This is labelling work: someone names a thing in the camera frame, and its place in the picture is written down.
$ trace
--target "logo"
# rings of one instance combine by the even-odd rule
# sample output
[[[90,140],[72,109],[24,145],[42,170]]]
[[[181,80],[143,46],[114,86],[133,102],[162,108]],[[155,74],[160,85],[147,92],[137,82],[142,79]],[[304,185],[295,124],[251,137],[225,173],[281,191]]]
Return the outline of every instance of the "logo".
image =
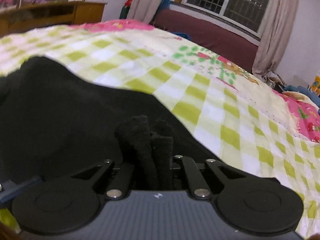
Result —
[[[155,194],[153,195],[155,198],[160,199],[163,197],[163,195],[161,193]]]

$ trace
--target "black fabric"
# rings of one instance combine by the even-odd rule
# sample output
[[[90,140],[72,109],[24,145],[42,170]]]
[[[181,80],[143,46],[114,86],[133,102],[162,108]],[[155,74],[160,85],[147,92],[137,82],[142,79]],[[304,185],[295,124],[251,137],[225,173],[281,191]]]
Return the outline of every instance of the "black fabric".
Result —
[[[0,180],[57,177],[104,159],[121,163],[114,131],[139,115],[173,127],[174,155],[215,158],[154,96],[87,83],[45,57],[0,79],[0,102]]]
[[[144,115],[130,118],[116,128],[123,159],[133,164],[141,181],[146,181],[145,189],[158,190],[156,165],[151,155],[151,135],[148,118]]]
[[[154,134],[151,137],[152,158],[158,174],[159,190],[173,190],[171,173],[172,146],[172,137],[158,134]]]
[[[164,121],[157,120],[155,130],[174,134]],[[123,154],[124,162],[135,166],[139,177],[137,188],[144,190],[172,190],[172,137],[158,135],[149,129],[148,117],[134,116],[121,123],[115,136]]]

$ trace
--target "green and white checkered fabric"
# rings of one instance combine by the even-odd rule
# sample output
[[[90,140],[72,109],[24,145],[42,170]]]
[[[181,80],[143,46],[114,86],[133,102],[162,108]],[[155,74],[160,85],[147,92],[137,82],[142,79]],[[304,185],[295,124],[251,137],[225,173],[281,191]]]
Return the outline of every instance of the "green and white checkered fabric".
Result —
[[[46,55],[89,82],[153,94],[227,164],[276,177],[296,191],[304,201],[297,231],[304,237],[319,232],[320,145],[292,136],[222,81],[150,46],[134,43],[130,31],[36,29],[0,40],[0,71],[6,75],[28,57]]]

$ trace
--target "pillow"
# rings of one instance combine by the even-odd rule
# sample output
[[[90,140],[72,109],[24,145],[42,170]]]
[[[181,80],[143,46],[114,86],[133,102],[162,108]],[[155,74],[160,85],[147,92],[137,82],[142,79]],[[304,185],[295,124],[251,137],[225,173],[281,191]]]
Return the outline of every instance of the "pillow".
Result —
[[[315,107],[317,111],[319,110],[319,107],[314,102],[312,102],[309,97],[307,97],[306,95],[304,95],[302,93],[294,92],[294,91],[285,91],[285,92],[282,92],[282,94],[284,94],[290,98],[294,98],[298,101],[310,104],[313,107]]]

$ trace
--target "wooden desk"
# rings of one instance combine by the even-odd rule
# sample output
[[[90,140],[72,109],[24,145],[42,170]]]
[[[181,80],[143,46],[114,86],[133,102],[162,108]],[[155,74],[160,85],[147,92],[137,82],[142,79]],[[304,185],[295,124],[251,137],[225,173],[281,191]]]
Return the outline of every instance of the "wooden desk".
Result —
[[[101,21],[105,5],[59,0],[8,9],[0,13],[0,37],[58,24],[97,23]]]

